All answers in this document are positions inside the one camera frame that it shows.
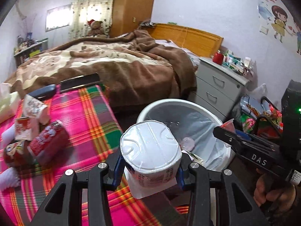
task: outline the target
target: white nightstand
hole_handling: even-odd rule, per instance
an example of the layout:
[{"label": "white nightstand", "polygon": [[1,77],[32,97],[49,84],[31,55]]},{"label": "white nightstand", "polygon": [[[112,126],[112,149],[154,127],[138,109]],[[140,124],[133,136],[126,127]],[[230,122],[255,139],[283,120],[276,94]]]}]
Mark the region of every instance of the white nightstand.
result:
[{"label": "white nightstand", "polygon": [[249,80],[214,63],[211,58],[200,57],[200,60],[196,73],[198,89],[188,100],[224,121]]}]

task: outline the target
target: teddy bear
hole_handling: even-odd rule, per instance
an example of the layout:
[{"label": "teddy bear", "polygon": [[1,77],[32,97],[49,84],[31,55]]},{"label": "teddy bear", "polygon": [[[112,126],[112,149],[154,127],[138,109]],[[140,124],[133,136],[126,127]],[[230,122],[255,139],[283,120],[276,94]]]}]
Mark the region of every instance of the teddy bear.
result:
[{"label": "teddy bear", "polygon": [[102,21],[95,21],[94,19],[91,19],[87,23],[91,28],[91,30],[88,32],[87,36],[106,38],[106,35],[104,34],[104,28],[103,28]]}]

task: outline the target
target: drawer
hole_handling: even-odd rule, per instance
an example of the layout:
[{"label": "drawer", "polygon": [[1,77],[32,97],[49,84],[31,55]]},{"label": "drawer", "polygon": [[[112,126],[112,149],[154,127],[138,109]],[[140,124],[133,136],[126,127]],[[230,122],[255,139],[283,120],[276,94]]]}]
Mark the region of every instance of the drawer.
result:
[{"label": "drawer", "polygon": [[219,112],[216,108],[214,108],[212,105],[208,104],[205,100],[203,100],[201,97],[196,95],[195,93],[191,93],[188,97],[188,101],[194,102],[197,105],[200,105],[204,107],[206,110],[210,111],[212,114],[214,114],[217,118],[219,118],[222,122],[225,120],[225,116]]},{"label": "drawer", "polygon": [[211,104],[223,115],[227,116],[234,105],[234,101],[200,78],[197,78],[197,85],[198,89],[196,94],[207,103]]},{"label": "drawer", "polygon": [[199,65],[196,76],[221,91],[233,101],[236,100],[243,88],[241,83],[203,61]]}]

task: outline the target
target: phone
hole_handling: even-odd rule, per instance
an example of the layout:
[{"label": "phone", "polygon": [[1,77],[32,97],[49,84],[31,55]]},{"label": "phone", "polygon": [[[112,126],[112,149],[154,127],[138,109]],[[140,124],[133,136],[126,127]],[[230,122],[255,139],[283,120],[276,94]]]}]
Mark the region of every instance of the phone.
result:
[{"label": "phone", "polygon": [[93,73],[91,75],[86,76],[77,76],[61,81],[60,93],[65,93],[96,84],[100,84],[100,78],[98,73]]}]

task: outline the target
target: brown blanket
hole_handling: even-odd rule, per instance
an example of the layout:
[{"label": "brown blanket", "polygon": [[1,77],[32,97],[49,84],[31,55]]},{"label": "brown blanket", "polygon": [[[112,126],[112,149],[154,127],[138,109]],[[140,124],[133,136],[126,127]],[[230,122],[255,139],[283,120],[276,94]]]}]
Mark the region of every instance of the brown blanket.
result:
[{"label": "brown blanket", "polygon": [[23,98],[49,84],[95,72],[109,87],[113,108],[178,98],[196,87],[187,54],[156,44],[143,30],[122,38],[84,37],[44,51],[19,66],[5,82]]}]

